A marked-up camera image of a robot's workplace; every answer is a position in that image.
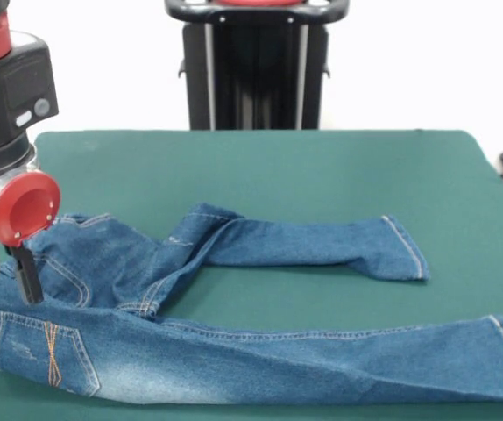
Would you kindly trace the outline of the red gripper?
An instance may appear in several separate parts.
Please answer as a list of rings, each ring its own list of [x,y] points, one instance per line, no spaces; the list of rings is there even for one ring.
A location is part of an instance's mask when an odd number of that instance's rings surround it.
[[[44,300],[32,252],[23,241],[50,226],[60,208],[60,187],[41,171],[0,179],[0,243],[16,262],[15,274],[23,300]]]

